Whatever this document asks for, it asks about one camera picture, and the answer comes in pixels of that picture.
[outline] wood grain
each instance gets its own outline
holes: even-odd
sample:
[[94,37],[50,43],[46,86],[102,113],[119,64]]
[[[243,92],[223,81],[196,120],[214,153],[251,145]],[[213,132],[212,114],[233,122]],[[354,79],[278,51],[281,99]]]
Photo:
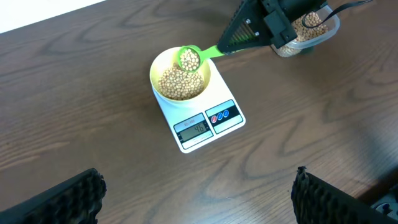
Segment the wood grain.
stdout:
[[215,44],[238,4],[109,0],[0,35],[0,210],[95,167],[100,223],[295,223],[297,166],[355,197],[396,169],[394,0],[342,12],[312,54],[216,58],[247,123],[178,150],[150,64]]

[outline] plastic container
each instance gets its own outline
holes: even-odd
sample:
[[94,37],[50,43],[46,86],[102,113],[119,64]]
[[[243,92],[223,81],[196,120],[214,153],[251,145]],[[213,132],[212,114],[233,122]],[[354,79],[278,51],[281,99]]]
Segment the plastic container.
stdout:
[[[329,6],[325,6],[318,10],[317,14],[319,18],[323,21],[331,12],[333,12],[333,10],[331,10]],[[329,39],[330,37],[333,37],[336,34],[337,30],[340,28],[340,20],[337,15],[334,15],[332,18],[328,19],[324,23],[324,25],[328,27],[328,32],[320,35],[319,37],[304,42],[296,42],[293,40],[279,49],[276,49],[273,45],[271,47],[272,49],[274,49],[275,53],[277,53],[281,57],[291,57],[293,55],[297,55],[302,51],[302,49],[313,47]]]
[[181,47],[174,47],[163,51],[158,55],[152,65],[150,66],[149,78],[152,88],[161,96],[165,101],[177,105],[188,105],[190,103],[199,103],[202,100],[203,93],[206,91],[207,86],[211,80],[211,69],[208,60],[204,60],[200,68],[197,70],[199,75],[203,77],[203,91],[199,95],[190,98],[188,100],[173,100],[162,95],[159,90],[159,79],[163,75],[164,71],[171,68],[173,64],[177,63],[177,54]]

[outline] pile of beans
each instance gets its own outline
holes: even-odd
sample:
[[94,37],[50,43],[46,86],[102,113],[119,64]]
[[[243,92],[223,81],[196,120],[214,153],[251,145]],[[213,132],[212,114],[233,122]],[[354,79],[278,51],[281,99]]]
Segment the pile of beans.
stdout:
[[180,55],[181,67],[185,71],[194,71],[199,68],[200,58],[198,53],[187,49]]
[[[297,34],[297,38],[294,39],[294,41],[304,42],[307,40],[314,39],[314,38],[328,32],[328,27],[324,24],[322,24],[316,28],[312,28],[312,29],[305,28],[302,24],[303,18],[304,18],[304,16],[298,18],[296,21],[294,21],[292,23],[294,31],[296,31],[296,34]],[[307,15],[307,17],[305,18],[305,23],[308,26],[315,26],[321,22],[322,22],[321,19],[319,18],[318,14],[315,12],[309,13]],[[281,57],[290,57],[290,56],[300,53],[302,50],[302,49],[295,49],[292,47],[288,47],[286,45],[279,49],[276,49],[273,45],[271,47]]]
[[166,69],[159,79],[160,93],[172,100],[188,100],[203,91],[203,77],[197,72],[187,72],[179,65]]

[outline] red button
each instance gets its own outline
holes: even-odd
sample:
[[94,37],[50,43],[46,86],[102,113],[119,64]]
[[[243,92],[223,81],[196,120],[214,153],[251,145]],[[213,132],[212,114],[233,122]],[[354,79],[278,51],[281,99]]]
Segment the red button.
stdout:
[[216,123],[216,121],[217,121],[217,116],[215,116],[215,115],[212,116],[212,117],[211,117],[211,122],[212,122],[212,123]]

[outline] wire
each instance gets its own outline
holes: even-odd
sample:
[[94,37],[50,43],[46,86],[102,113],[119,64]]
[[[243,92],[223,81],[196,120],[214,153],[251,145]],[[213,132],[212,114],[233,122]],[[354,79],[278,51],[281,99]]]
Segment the wire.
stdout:
[[303,24],[303,26],[304,26],[305,28],[309,28],[309,29],[311,29],[311,28],[316,28],[316,27],[322,25],[324,22],[326,22],[328,19],[330,19],[330,18],[331,18],[332,16],[334,16],[335,14],[337,14],[337,13],[339,13],[339,12],[341,12],[341,11],[343,11],[343,10],[349,8],[349,7],[360,6],[360,5],[362,5],[362,4],[365,4],[365,3],[368,3],[368,2],[371,2],[371,1],[373,1],[373,0],[365,0],[365,1],[350,2],[350,3],[343,4],[343,5],[339,6],[337,9],[335,9],[333,12],[331,12],[331,13],[329,14],[329,16],[326,17],[326,19],[324,19],[321,23],[319,23],[318,25],[315,25],[315,26],[307,26],[307,25],[306,25],[306,23],[305,23],[305,18],[307,18],[307,15],[309,14],[309,13],[307,13],[307,14],[304,16],[304,18],[302,19],[302,24]]

